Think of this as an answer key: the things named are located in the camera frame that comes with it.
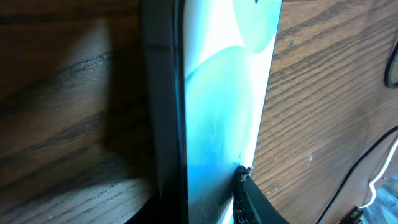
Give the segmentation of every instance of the wooden table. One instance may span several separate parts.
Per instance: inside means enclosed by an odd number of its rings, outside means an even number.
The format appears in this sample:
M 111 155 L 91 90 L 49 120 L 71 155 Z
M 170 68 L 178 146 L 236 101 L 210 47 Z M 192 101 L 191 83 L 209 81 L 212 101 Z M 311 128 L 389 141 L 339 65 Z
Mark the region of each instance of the wooden table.
M 315 223 L 398 124 L 395 0 L 285 0 L 253 178 Z M 0 223 L 124 223 L 157 187 L 138 1 L 0 2 Z

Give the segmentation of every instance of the black cord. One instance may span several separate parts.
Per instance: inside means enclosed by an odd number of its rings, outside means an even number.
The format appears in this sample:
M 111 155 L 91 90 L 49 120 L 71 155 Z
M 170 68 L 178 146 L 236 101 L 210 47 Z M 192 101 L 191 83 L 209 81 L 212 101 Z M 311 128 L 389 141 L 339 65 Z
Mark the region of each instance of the black cord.
M 394 63 L 397 60 L 397 52 L 398 52 L 398 42 L 392 51 L 390 56 L 390 60 L 388 61 L 386 72 L 384 73 L 384 82 L 388 88 L 395 89 L 398 88 L 398 83 L 392 82 L 392 69 L 394 68 Z
M 356 161 L 356 163 L 352 166 L 352 168 L 348 171 L 347 175 L 344 177 L 343 182 L 341 183 L 340 187 L 338 188 L 335 196 L 333 196 L 333 198 L 330 200 L 328 206 L 326 206 L 325 210 L 322 212 L 321 216 L 319 217 L 317 224 L 319 224 L 323 218 L 323 216 L 325 216 L 326 212 L 328 211 L 328 209 L 331 207 L 331 205 L 333 204 L 333 202 L 335 201 L 335 199 L 337 198 L 338 194 L 340 193 L 340 191 L 342 190 L 342 188 L 344 187 L 345 183 L 347 182 L 348 178 L 350 177 L 350 175 L 354 172 L 355 168 L 357 167 L 357 165 L 369 154 L 373 151 L 373 149 L 375 149 L 380 142 L 382 142 L 383 140 L 385 140 L 385 138 L 387 138 L 390 134 L 392 134 L 393 132 L 398 130 L 398 126 L 393 127 L 392 129 L 390 129 L 388 132 L 386 132 L 385 134 L 383 134 L 381 136 L 381 138 L 379 138 L 379 140 L 377 140 L 370 149 L 368 149 L 365 154 L 363 154 L 358 161 Z

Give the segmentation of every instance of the cable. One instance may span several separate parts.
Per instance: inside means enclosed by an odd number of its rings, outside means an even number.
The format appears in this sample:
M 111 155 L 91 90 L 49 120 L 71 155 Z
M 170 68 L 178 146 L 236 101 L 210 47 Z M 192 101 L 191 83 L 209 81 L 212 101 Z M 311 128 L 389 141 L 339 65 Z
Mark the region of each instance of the cable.
M 379 144 L 380 142 L 382 142 L 383 140 L 385 140 L 385 138 L 387 138 L 388 136 L 390 136 L 390 134 L 394 133 L 395 131 L 398 130 L 398 126 L 393 127 L 392 129 L 388 130 L 388 132 L 386 132 L 385 134 L 383 134 L 373 145 L 372 147 L 370 147 L 370 149 L 368 149 L 356 162 L 355 164 L 351 167 L 351 169 L 348 171 L 348 173 L 346 174 L 346 176 L 344 177 L 341 185 L 339 186 L 337 192 L 335 193 L 335 195 L 333 196 L 333 198 L 330 200 L 328 206 L 326 206 L 326 209 L 322 212 L 322 214 L 320 215 L 318 221 L 316 222 L 316 224 L 319 224 L 322 220 L 322 218 L 325 216 L 326 212 L 329 210 L 329 208 L 331 207 L 331 205 L 333 204 L 333 202 L 335 201 L 335 199 L 337 198 L 338 194 L 340 193 L 340 191 L 342 190 L 342 188 L 344 187 L 345 183 L 347 182 L 348 178 L 350 177 L 350 175 L 354 172 L 355 168 L 358 166 L 358 164 L 367 156 L 369 155 L 369 153 L 371 153 Z
M 362 205 L 360 208 L 366 208 L 370 206 L 374 202 L 374 199 L 376 199 L 376 189 L 374 189 L 374 183 L 376 183 L 376 181 L 378 181 L 380 177 L 383 175 L 383 173 L 386 171 L 387 166 L 390 164 L 392 155 L 394 155 L 394 152 L 397 149 L 397 146 L 398 146 L 398 135 L 395 138 L 395 141 L 390 148 L 390 153 L 388 154 L 387 159 L 383 165 L 383 168 L 380 170 L 380 173 L 372 181 L 369 182 L 369 188 L 371 189 L 372 192 L 371 200 L 367 204 Z
M 398 57 L 397 52 L 398 52 L 398 42 L 396 43 L 396 46 L 394 47 L 394 50 L 391 53 L 390 59 L 386 67 L 386 72 L 384 73 L 384 83 L 388 88 L 391 89 L 398 88 L 398 83 L 392 82 L 392 69 L 394 68 L 394 63 Z

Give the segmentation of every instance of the white wire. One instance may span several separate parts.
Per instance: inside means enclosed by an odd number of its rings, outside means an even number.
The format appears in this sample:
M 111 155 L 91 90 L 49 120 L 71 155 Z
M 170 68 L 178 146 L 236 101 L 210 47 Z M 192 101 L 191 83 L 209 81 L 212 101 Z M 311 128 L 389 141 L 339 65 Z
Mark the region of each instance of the white wire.
M 367 204 L 362 205 L 360 208 L 366 208 L 370 206 L 374 202 L 374 199 L 376 199 L 376 189 L 374 189 L 374 183 L 376 183 L 376 181 L 378 181 L 380 177 L 383 175 L 383 173 L 386 171 L 388 165 L 390 164 L 391 158 L 394 155 L 395 150 L 397 149 L 397 146 L 398 146 L 398 135 L 395 138 L 394 143 L 390 148 L 390 153 L 387 156 L 383 168 L 380 170 L 379 174 L 372 181 L 369 182 L 369 188 L 371 189 L 372 192 L 371 200 Z

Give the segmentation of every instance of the phone screen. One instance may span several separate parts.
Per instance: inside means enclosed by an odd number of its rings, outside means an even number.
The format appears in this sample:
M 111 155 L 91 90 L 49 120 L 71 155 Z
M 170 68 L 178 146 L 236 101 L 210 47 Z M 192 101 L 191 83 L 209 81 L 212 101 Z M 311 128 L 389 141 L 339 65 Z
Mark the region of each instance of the phone screen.
M 231 181 L 251 167 L 282 0 L 186 0 L 183 13 L 188 215 L 231 221 Z

